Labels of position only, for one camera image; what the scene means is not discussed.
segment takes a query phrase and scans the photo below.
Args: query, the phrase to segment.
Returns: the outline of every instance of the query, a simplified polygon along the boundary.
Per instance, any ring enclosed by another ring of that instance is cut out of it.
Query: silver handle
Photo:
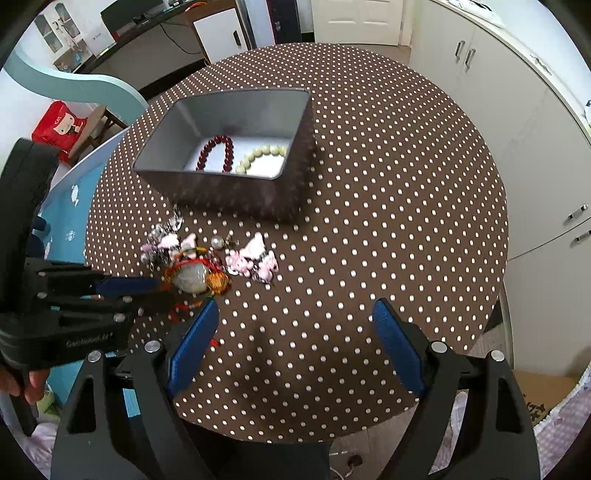
[[[466,55],[466,61],[464,62],[466,69],[470,69],[470,64],[472,62],[472,59],[474,58],[475,53],[476,53],[475,48],[471,48],[470,50],[468,50],[468,55]]]
[[[572,220],[573,218],[575,218],[576,216],[579,216],[581,213],[583,213],[585,210],[587,210],[589,208],[589,204],[588,203],[584,203],[583,205],[581,205],[578,209],[576,209],[573,213],[571,213],[566,220]]]
[[[581,240],[585,240],[587,237],[591,236],[591,230],[586,231],[585,233],[581,233],[579,236],[574,238],[575,243],[579,243]]]
[[[462,53],[462,49],[464,48],[464,45],[466,45],[465,40],[460,40],[457,43],[457,47],[456,47],[456,60],[457,61],[460,61],[460,53]]]

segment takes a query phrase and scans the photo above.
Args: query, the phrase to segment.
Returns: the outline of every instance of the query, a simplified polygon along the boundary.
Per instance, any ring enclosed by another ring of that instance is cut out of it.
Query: white door
[[[575,241],[589,229],[591,220],[509,260],[504,283],[516,369],[573,375],[591,359],[591,238]]]
[[[248,50],[235,8],[193,22],[211,63]]]
[[[413,31],[410,67],[455,99],[461,65],[475,25],[435,2],[422,2]]]
[[[509,114],[519,115],[519,109]],[[498,128],[504,130],[503,123],[512,120],[499,117],[499,122]],[[591,204],[591,147],[550,89],[524,134],[505,155],[495,157],[495,163],[507,196],[508,258],[543,245],[589,218],[591,209],[577,210]],[[575,217],[568,220],[571,213]]]
[[[493,159],[501,161],[509,140],[522,133],[547,87],[512,50],[481,28],[475,30],[462,55],[462,74],[453,99],[475,125]]]
[[[312,0],[314,39],[398,45],[404,0]]]

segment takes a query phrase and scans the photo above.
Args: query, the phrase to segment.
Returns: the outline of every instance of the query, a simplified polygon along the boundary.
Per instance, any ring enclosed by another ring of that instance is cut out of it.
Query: red bead bracelet
[[[209,155],[211,150],[213,150],[213,147],[219,145],[220,143],[224,143],[226,145],[226,158],[223,163],[223,171],[232,171],[232,163],[234,161],[234,143],[232,142],[232,139],[227,135],[216,135],[205,144],[205,146],[201,150],[201,153],[199,154],[199,160],[197,162],[196,170],[203,170],[205,168],[205,164],[207,163],[207,156]]]

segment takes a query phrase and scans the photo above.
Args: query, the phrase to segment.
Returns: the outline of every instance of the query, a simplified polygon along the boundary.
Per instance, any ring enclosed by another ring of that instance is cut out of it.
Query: monitor
[[[134,18],[160,6],[164,7],[162,0],[116,0],[100,16],[110,32],[117,32],[124,25],[133,22]]]

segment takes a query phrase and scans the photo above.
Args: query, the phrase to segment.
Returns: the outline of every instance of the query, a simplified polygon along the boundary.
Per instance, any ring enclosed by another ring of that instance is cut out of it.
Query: white cabinet
[[[508,258],[589,218],[591,210],[577,210],[591,203],[591,148],[554,92],[546,90],[521,138],[494,158],[507,196]]]
[[[574,239],[591,230],[591,209],[581,210],[591,204],[591,136],[560,79],[517,40],[441,0],[421,6],[410,66],[466,112],[505,186],[515,367],[579,374],[591,360],[591,238]]]
[[[580,374],[591,359],[591,221],[533,252],[509,260],[505,289],[515,368]]]
[[[423,2],[414,30],[410,67],[453,99],[476,26],[434,2]]]
[[[410,66],[450,95],[491,151],[507,196],[508,258],[589,218],[565,222],[591,203],[591,145],[549,80],[482,24],[438,0],[422,7]]]
[[[210,63],[248,50],[235,8],[195,20],[193,25]]]
[[[497,161],[510,140],[524,129],[547,87],[512,50],[481,28],[475,29],[462,57],[462,74],[453,99]]]

